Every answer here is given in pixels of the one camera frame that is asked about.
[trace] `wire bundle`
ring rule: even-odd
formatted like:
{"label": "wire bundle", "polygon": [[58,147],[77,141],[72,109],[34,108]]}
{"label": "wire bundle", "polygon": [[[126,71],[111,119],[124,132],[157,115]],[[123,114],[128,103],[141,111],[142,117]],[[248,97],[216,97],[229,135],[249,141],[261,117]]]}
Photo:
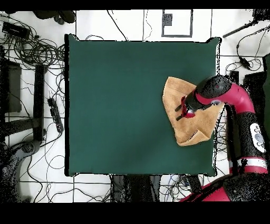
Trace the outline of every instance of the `wire bundle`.
{"label": "wire bundle", "polygon": [[57,47],[56,43],[51,40],[39,40],[34,28],[13,18],[10,19],[16,21],[14,25],[22,26],[30,30],[30,36],[28,40],[23,40],[8,34],[6,34],[3,39],[1,39],[1,45],[8,44],[8,51],[13,50],[15,52],[17,55],[17,58],[15,59],[20,59],[22,63],[29,66],[44,64],[48,67],[58,64],[59,61],[64,61],[64,45]]}

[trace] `towel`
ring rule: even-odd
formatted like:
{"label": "towel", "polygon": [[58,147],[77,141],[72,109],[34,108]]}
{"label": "towel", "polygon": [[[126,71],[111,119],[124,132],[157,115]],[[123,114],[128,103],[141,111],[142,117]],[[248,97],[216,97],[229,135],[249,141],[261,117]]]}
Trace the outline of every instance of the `towel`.
{"label": "towel", "polygon": [[175,109],[181,104],[181,98],[191,93],[195,87],[192,83],[174,77],[169,77],[165,83],[162,101],[175,130],[177,144],[180,146],[195,145],[209,140],[224,106],[222,103],[206,110],[197,110],[195,117],[176,121],[176,117],[181,115],[181,110],[175,112]]}

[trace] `white floor tile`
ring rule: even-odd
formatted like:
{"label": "white floor tile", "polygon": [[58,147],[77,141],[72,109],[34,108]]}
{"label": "white floor tile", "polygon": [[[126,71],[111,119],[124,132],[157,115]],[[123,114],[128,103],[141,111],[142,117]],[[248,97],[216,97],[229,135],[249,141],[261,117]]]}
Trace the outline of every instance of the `white floor tile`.
{"label": "white floor tile", "polygon": [[[190,17],[183,21],[183,23],[190,23]],[[147,41],[196,41],[206,42],[210,38],[211,27],[211,10],[194,10],[193,13],[193,27],[192,38],[167,38],[161,37],[162,32],[162,10],[149,10],[148,16],[145,19],[145,37],[150,32],[151,35],[146,39]]]}
{"label": "white floor tile", "polygon": [[75,184],[74,202],[98,202],[110,194],[111,184]]}
{"label": "white floor tile", "polygon": [[[109,10],[109,13],[128,40],[142,40],[143,10],[113,10],[113,13]],[[101,36],[104,40],[125,40],[106,10],[77,11],[76,35],[80,40],[89,35]],[[100,39],[93,36],[89,40]]]}
{"label": "white floor tile", "polygon": [[[221,37],[253,20],[252,10],[213,10],[212,36]],[[269,26],[269,21],[260,21],[258,24],[239,31],[222,39],[221,55],[237,55],[236,45],[246,35]],[[238,53],[244,56],[255,56],[263,32],[244,38],[239,45]],[[265,56],[270,52],[270,34],[264,35],[258,56]]]}
{"label": "white floor tile", "polygon": [[40,192],[41,185],[39,183],[20,182],[21,195],[22,197],[30,196],[31,202],[33,202],[40,192],[35,200],[38,203],[71,203],[73,201],[73,184],[42,183],[42,186]]}
{"label": "white floor tile", "polygon": [[75,176],[76,183],[111,183],[109,175],[82,174]]}

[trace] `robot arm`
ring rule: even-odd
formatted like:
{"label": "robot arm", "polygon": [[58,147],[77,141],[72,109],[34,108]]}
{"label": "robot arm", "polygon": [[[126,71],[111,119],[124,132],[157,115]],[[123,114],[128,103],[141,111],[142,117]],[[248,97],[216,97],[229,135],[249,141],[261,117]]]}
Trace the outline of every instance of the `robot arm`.
{"label": "robot arm", "polygon": [[[192,119],[198,109],[205,110],[221,102],[227,104],[226,109],[232,109],[232,113],[227,112],[227,116],[230,116],[227,122],[232,121],[230,133],[227,133],[227,136],[230,135],[227,141],[230,175],[223,181],[220,179],[220,182],[215,181],[214,184],[204,186],[204,192],[207,192],[206,197],[193,195],[190,199],[183,199],[184,201],[192,201],[195,198],[204,201],[232,201],[235,198],[243,201],[251,200],[246,195],[235,196],[238,194],[236,188],[243,191],[247,180],[250,187],[259,188],[258,184],[261,183],[262,176],[268,176],[264,138],[257,123],[253,103],[241,86],[231,83],[224,76],[212,76],[202,81],[193,92],[181,99],[181,105],[176,108],[176,111],[181,109],[182,113],[176,119]],[[235,189],[231,189],[232,180],[234,180],[234,185],[237,185]]]}

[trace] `electronic device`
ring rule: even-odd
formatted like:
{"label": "electronic device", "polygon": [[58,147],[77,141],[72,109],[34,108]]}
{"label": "electronic device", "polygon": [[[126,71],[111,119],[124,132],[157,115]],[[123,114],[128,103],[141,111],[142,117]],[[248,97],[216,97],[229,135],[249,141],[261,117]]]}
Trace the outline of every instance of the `electronic device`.
{"label": "electronic device", "polygon": [[62,133],[64,131],[64,126],[63,126],[61,118],[60,118],[60,114],[59,114],[59,110],[58,110],[58,106],[56,104],[56,101],[53,98],[50,98],[47,101],[48,101],[49,107],[51,107],[50,111],[51,111],[51,115],[53,117],[53,121],[56,124],[56,129],[59,133]]}
{"label": "electronic device", "polygon": [[2,32],[25,40],[28,40],[30,36],[30,30],[27,28],[8,22],[4,22]]}

